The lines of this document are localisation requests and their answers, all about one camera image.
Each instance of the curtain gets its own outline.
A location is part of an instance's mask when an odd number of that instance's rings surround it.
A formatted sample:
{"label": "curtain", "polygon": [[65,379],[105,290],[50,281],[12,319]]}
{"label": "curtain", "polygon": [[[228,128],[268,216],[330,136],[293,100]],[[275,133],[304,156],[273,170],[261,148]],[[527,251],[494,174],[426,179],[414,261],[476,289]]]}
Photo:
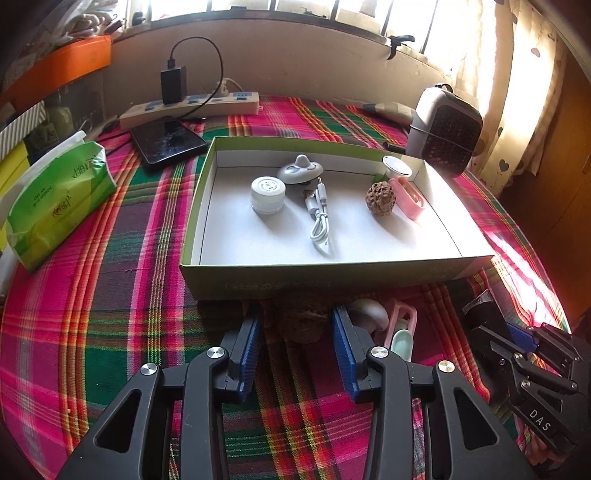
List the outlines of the curtain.
{"label": "curtain", "polygon": [[566,47],[525,0],[445,0],[437,16],[446,27],[434,28],[426,55],[451,67],[455,93],[482,115],[469,168],[498,196],[513,175],[537,173]]}

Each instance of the metal screw cap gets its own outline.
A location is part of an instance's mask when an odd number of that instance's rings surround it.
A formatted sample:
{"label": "metal screw cap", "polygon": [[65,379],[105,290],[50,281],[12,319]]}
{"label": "metal screw cap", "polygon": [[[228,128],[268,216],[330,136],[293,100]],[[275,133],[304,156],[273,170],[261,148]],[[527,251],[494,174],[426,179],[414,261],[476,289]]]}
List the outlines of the metal screw cap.
{"label": "metal screw cap", "polygon": [[456,366],[453,363],[451,363],[449,360],[441,360],[437,364],[437,367],[439,370],[441,370],[442,372],[445,372],[447,374],[452,373],[456,369]]}
{"label": "metal screw cap", "polygon": [[375,358],[385,358],[388,356],[388,349],[383,346],[375,346],[371,349],[371,354]]}
{"label": "metal screw cap", "polygon": [[224,356],[226,351],[220,346],[213,346],[207,351],[207,356],[209,358],[220,358]]}
{"label": "metal screw cap", "polygon": [[139,369],[142,375],[153,375],[158,371],[158,365],[156,364],[144,364]]}

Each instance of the mint green spoon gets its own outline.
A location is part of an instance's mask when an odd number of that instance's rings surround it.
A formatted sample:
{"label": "mint green spoon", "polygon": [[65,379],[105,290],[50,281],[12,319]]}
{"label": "mint green spoon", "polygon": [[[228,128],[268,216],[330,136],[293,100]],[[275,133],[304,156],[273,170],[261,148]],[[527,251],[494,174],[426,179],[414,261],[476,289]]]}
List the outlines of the mint green spoon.
{"label": "mint green spoon", "polygon": [[414,340],[412,334],[408,330],[399,330],[392,338],[390,350],[402,357],[403,360],[410,362],[410,359],[413,356],[413,344]]}

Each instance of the white jar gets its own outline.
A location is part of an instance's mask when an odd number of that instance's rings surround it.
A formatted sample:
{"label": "white jar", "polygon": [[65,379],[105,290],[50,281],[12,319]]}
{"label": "white jar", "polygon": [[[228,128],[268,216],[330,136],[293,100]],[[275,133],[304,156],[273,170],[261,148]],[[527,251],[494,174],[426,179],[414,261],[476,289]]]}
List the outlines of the white jar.
{"label": "white jar", "polygon": [[283,207],[285,184],[275,177],[259,177],[251,185],[251,205],[256,213],[270,215]]}

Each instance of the smartphone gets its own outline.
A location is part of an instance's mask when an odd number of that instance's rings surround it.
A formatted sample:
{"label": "smartphone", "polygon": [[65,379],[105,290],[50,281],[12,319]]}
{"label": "smartphone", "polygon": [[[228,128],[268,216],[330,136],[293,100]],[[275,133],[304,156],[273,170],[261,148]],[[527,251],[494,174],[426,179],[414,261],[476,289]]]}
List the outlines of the smartphone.
{"label": "smartphone", "polygon": [[130,130],[146,168],[156,170],[207,151],[207,142],[179,120],[166,116]]}

